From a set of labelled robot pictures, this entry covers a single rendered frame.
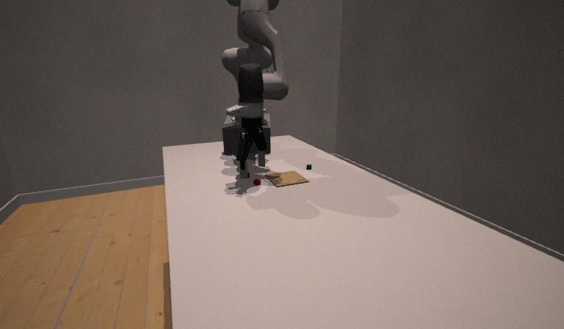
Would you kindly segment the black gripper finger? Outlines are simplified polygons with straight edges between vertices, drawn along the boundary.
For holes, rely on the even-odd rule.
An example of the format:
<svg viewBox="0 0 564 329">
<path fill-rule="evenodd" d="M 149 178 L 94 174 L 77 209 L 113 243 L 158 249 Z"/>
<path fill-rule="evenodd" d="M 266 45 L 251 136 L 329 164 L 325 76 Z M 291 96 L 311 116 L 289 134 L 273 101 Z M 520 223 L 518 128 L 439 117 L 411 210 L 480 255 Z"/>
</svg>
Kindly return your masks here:
<svg viewBox="0 0 564 329">
<path fill-rule="evenodd" d="M 256 132 L 256 136 L 258 139 L 254 143 L 258 148 L 258 165 L 265 167 L 265 151 L 267 150 L 267 144 L 264 138 L 263 127 L 259 128 L 259 132 Z"/>
<path fill-rule="evenodd" d="M 248 136 L 247 133 L 240 133 L 240 141 L 238 152 L 236 156 L 236 160 L 239 161 L 239 168 L 240 168 L 240 178 L 247 179 L 247 156 L 250 151 L 250 147 L 253 144 L 254 139 L 256 138 L 256 134 L 253 134 L 251 141 L 247 141 Z"/>
</svg>

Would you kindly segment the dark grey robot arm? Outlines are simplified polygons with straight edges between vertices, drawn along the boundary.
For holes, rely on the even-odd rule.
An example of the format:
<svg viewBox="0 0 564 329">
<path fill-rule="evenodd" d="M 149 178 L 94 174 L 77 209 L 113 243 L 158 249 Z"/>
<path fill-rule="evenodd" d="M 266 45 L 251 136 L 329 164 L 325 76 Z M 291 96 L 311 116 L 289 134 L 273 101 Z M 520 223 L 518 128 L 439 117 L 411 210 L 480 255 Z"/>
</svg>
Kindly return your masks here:
<svg viewBox="0 0 564 329">
<path fill-rule="evenodd" d="M 278 32 L 271 26 L 269 17 L 269 10 L 274 10 L 279 0 L 227 2 L 238 6 L 237 34 L 249 45 L 247 48 L 230 48 L 223 52 L 223 65 L 235 77 L 239 90 L 238 105 L 226 109 L 226 113 L 231 116 L 235 126 L 242 126 L 242 118 L 261 117 L 263 124 L 267 120 L 264 118 L 266 109 L 263 99 L 280 101 L 288 95 L 289 89 Z M 261 72 L 272 63 L 273 73 Z"/>
</svg>

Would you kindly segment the tan flat mat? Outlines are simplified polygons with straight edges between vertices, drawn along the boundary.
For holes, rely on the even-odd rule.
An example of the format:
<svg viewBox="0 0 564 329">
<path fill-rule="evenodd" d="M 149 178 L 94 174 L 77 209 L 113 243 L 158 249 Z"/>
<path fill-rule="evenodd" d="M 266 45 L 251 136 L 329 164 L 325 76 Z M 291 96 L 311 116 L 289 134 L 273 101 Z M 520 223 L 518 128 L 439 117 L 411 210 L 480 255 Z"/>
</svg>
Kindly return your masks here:
<svg viewBox="0 0 564 329">
<path fill-rule="evenodd" d="M 309 180 L 301 176 L 296 171 L 283 173 L 273 173 L 265 175 L 276 187 L 284 187 L 293 184 L 307 183 Z"/>
</svg>

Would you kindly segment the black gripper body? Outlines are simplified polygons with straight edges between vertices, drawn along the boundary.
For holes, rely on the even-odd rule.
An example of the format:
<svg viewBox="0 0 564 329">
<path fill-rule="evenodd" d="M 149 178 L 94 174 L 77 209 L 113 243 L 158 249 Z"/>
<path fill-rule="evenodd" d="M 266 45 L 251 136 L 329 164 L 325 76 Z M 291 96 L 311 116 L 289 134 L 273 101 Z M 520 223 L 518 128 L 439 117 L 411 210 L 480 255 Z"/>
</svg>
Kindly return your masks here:
<svg viewBox="0 0 564 329">
<path fill-rule="evenodd" d="M 262 118 L 244 118 L 242 117 L 242 128 L 245 129 L 245 133 L 248 132 L 247 141 L 251 141 L 253 134 L 259 132 L 259 128 L 262 127 Z"/>
</svg>

